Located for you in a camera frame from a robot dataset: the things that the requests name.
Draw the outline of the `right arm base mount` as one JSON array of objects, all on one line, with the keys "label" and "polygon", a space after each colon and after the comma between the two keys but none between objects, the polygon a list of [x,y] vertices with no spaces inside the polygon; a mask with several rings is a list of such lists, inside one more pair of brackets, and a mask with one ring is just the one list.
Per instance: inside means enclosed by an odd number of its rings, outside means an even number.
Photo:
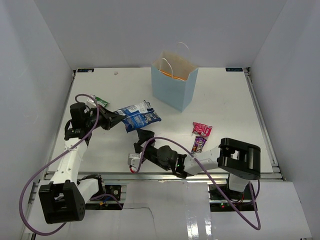
[{"label": "right arm base mount", "polygon": [[[251,201],[252,196],[250,193],[249,185],[247,185],[243,192],[238,192],[234,190],[230,190],[226,184],[219,185],[220,189],[224,192],[224,194],[234,203],[239,203],[240,201]],[[208,186],[209,198],[213,201],[225,201],[225,198],[218,191],[218,189],[210,184]]]}]

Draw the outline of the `green snack bag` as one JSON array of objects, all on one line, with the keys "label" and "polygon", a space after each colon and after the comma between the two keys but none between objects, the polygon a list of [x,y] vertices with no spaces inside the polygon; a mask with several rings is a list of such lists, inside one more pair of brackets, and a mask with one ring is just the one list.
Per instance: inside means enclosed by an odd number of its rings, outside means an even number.
[{"label": "green snack bag", "polygon": [[98,96],[90,95],[90,97],[88,97],[88,98],[94,99],[98,105],[101,105],[104,108],[106,108],[109,105],[109,103],[106,100],[104,100]]}]

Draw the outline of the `orange potato chip bag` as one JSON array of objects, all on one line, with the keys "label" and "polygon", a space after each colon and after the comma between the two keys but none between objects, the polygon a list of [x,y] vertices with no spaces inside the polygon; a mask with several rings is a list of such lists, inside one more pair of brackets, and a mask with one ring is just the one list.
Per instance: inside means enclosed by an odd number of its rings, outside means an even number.
[{"label": "orange potato chip bag", "polygon": [[181,80],[181,81],[186,81],[187,79],[186,78],[183,78],[183,77],[179,77],[179,76],[175,76],[173,75],[172,73],[169,73],[169,72],[166,72],[166,71],[163,71],[161,70],[160,71],[163,75],[167,76],[167,77],[170,77],[172,79],[175,79],[175,80]]}]

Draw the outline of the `blue snack bag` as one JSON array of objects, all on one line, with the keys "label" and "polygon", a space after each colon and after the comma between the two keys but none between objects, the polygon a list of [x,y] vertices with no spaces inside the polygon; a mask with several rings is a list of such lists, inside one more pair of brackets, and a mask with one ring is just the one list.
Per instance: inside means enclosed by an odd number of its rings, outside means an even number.
[{"label": "blue snack bag", "polygon": [[122,122],[127,133],[144,128],[162,119],[148,101],[120,108],[115,113],[124,116]]}]

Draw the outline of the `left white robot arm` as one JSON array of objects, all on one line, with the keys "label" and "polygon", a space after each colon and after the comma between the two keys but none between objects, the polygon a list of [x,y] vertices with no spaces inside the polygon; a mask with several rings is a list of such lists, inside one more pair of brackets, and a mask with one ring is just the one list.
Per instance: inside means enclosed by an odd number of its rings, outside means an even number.
[{"label": "left white robot arm", "polygon": [[106,187],[100,174],[78,179],[83,156],[88,149],[92,131],[106,131],[120,123],[125,116],[111,112],[101,105],[89,108],[83,102],[70,106],[71,119],[64,128],[64,150],[57,170],[50,182],[38,191],[43,215],[47,224],[77,222],[83,220],[86,203],[93,197],[105,196]]}]

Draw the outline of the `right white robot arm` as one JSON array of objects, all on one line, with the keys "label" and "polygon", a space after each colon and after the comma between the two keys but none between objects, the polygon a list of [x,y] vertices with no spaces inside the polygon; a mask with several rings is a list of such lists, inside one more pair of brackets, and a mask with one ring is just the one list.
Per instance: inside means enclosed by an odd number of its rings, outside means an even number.
[{"label": "right white robot arm", "polygon": [[139,172],[145,161],[181,179],[222,169],[229,174],[225,192],[233,200],[243,195],[250,181],[261,178],[261,149],[254,144],[226,137],[211,150],[180,154],[168,145],[156,148],[153,131],[137,129],[137,135],[138,141],[133,144],[135,153],[128,156],[132,173]]}]

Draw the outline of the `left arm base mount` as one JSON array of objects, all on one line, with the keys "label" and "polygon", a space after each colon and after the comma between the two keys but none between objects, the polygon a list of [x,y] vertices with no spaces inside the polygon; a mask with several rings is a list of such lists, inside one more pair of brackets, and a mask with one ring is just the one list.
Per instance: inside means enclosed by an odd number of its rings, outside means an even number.
[{"label": "left arm base mount", "polygon": [[122,186],[117,184],[105,184],[104,179],[100,174],[91,174],[88,176],[83,177],[81,180],[87,180],[87,179],[96,179],[98,184],[98,191],[91,196],[92,198],[95,198],[96,200],[100,200],[103,202],[106,202],[108,200],[111,200],[112,198],[110,196],[102,196],[105,194],[109,194],[114,196],[118,201],[121,199],[121,192],[122,192]]}]

